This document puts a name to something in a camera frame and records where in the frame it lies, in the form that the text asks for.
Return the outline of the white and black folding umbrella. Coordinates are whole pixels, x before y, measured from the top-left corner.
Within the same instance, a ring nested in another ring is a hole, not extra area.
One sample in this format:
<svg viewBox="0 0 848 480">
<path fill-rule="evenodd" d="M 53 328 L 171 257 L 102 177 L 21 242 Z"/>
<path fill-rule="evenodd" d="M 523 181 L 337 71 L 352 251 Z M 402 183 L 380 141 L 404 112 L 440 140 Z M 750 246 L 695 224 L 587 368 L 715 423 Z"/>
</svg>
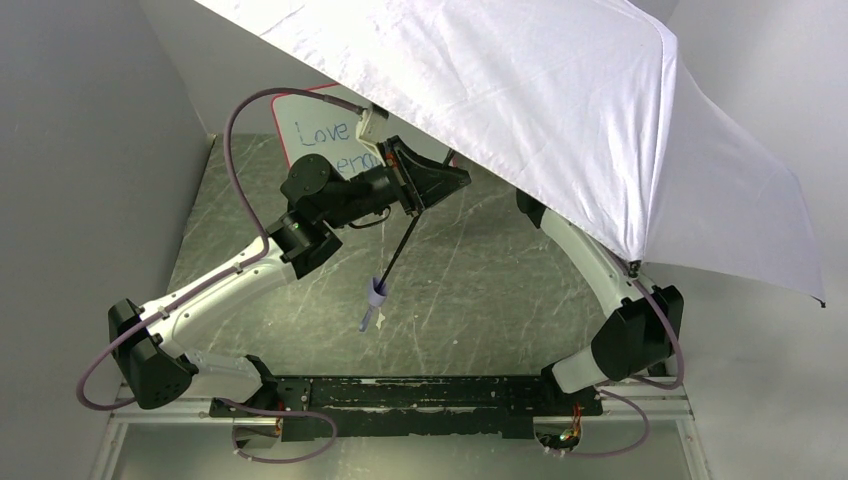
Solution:
<svg viewBox="0 0 848 480">
<path fill-rule="evenodd" d="M 629 1 L 210 1 L 628 263 L 826 299 L 797 176 Z"/>
</svg>

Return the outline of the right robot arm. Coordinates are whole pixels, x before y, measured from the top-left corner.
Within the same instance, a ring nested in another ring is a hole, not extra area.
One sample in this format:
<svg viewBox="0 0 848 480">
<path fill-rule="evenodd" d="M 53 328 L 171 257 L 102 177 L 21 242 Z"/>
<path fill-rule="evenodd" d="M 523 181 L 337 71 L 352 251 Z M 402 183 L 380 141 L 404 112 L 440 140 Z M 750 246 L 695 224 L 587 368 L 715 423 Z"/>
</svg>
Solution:
<svg viewBox="0 0 848 480">
<path fill-rule="evenodd" d="M 588 346 L 547 367 L 563 392 L 633 378 L 670 357 L 682 360 L 677 351 L 684 298 L 675 286 L 660 288 L 640 276 L 636 264 L 624 263 L 529 194 L 518 190 L 516 202 L 566 253 L 606 316 Z"/>
</svg>

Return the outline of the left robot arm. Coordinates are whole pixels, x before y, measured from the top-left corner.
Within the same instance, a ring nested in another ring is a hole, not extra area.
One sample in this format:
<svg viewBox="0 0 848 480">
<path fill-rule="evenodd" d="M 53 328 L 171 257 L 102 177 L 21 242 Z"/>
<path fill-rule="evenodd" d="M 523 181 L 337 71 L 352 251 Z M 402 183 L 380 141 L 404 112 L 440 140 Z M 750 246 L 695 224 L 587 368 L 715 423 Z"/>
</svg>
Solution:
<svg viewBox="0 0 848 480">
<path fill-rule="evenodd" d="M 342 246 L 336 230 L 398 204 L 417 217 L 471 182 L 467 171 L 427 159 L 394 136 L 379 143 L 384 165 L 344 179 L 325 157 L 296 160 L 281 185 L 286 212 L 244 250 L 175 293 L 108 311 L 110 338 L 127 338 L 113 357 L 136 404 L 146 410 L 180 398 L 238 403 L 269 395 L 274 381 L 255 356 L 201 352 L 205 328 L 322 266 Z"/>
</svg>

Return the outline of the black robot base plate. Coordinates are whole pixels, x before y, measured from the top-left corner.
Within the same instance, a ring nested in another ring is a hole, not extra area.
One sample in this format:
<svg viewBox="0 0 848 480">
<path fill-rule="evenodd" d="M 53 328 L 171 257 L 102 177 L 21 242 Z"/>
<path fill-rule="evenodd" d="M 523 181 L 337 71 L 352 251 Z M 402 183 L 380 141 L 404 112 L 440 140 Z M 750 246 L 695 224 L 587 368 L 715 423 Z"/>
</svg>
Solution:
<svg viewBox="0 0 848 480">
<path fill-rule="evenodd" d="M 561 391 L 549 375 L 279 376 L 248 406 L 296 413 L 284 441 L 341 437 L 498 434 L 532 439 L 536 423 L 602 413 L 593 387 Z"/>
</svg>

